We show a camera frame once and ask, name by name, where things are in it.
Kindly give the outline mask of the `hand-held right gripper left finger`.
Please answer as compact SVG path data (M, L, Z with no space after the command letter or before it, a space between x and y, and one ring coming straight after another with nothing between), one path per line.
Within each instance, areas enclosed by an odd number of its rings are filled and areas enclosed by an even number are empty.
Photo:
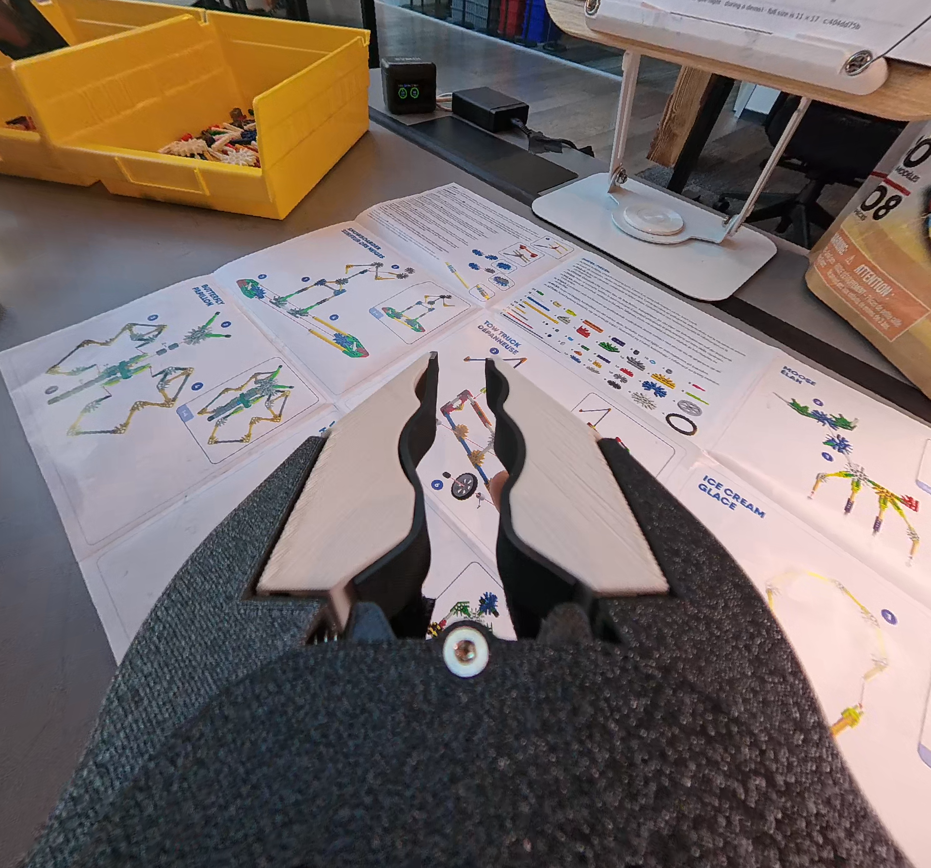
M425 629L430 545L417 466L436 437L437 380L437 355L425 354L330 430L269 550L259 595L323 597L340 630L357 603Z

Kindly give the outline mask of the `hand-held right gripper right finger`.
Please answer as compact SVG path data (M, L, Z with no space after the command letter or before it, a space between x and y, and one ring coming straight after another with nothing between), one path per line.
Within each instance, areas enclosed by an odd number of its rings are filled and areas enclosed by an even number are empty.
M631 466L522 373L486 361L495 455L506 472L499 502L498 574L518 638L533 638L551 611L600 599L667 595L669 583L612 464Z

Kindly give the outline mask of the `white instruction sheet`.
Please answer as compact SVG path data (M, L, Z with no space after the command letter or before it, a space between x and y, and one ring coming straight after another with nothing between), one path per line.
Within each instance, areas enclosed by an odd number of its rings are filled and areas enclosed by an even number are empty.
M396 626L257 584L336 423L425 354ZM669 583L518 638L486 361L612 464ZM929 432L468 190L2 354L76 559L218 504L42 866L929 866Z

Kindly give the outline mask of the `yellow plastic bin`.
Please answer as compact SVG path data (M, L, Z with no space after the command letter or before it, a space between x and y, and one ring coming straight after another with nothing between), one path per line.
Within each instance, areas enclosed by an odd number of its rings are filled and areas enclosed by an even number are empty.
M207 16L201 9L135 0L48 0L32 3L32 9L54 27L69 46L155 24L182 13L192 15L200 23L204 23ZM17 83L12 65L13 61L2 54L1 174L79 187L95 184L95 177L68 170L64 159L55 154L34 125L28 124L26 129L7 127L10 119L32 118L32 107Z
M369 31L181 13L13 63L67 170L113 194L283 219L369 127ZM159 154L236 106L260 166Z

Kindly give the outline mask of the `toy set cardboard box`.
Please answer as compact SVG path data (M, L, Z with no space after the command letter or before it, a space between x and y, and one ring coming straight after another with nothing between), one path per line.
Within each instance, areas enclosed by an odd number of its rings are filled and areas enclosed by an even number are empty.
M907 125L810 256L809 290L930 395L930 123Z

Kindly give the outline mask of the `pile of colourful building pieces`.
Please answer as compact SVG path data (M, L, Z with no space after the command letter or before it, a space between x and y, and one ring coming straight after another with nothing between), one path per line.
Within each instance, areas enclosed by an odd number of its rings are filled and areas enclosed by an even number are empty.
M257 122L250 108L234 108L227 121L214 123L197 134L190 132L157 151L161 155L260 168Z

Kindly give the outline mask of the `black power adapter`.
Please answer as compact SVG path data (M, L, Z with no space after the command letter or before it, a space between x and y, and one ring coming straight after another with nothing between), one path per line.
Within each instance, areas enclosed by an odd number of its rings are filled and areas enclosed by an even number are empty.
M527 124L528 104L489 87L477 87L451 94L451 111L477 127L499 133Z

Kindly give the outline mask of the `small black cube device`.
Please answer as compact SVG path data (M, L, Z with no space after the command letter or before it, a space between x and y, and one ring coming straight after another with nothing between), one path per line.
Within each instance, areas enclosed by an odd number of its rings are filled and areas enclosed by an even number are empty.
M392 115L436 110L436 64L415 57L385 57L380 63L384 105Z

